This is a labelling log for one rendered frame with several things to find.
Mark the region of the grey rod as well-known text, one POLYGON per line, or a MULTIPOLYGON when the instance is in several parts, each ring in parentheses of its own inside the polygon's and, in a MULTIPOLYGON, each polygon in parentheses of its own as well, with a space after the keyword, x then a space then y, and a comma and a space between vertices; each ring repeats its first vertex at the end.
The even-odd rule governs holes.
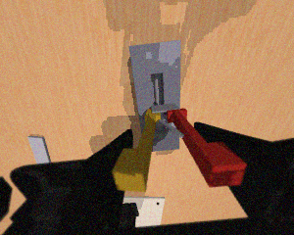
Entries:
MULTIPOLYGON (((160 98, 160 80, 158 77, 154 78, 154 84, 155 84, 155 98, 158 105, 161 105, 161 98, 160 98)), ((157 122, 158 126, 161 127, 162 125, 157 122)))

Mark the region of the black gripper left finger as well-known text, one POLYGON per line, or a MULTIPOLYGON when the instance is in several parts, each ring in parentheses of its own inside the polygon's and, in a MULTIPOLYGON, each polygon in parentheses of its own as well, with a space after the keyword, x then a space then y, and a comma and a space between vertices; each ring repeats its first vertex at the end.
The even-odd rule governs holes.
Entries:
POLYGON ((25 199, 81 191, 103 230, 119 229, 125 191, 117 189, 112 170, 123 148, 133 148, 132 129, 86 160, 22 165, 13 169, 9 177, 25 199))

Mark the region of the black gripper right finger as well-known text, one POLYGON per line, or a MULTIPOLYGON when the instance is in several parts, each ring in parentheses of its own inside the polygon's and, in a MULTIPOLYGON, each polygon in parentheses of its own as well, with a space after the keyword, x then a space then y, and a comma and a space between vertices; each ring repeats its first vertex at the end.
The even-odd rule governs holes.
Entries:
POLYGON ((228 186, 247 216, 275 215, 294 177, 294 138, 268 141, 199 121, 194 128, 207 143, 224 143, 247 164, 241 185, 228 186))

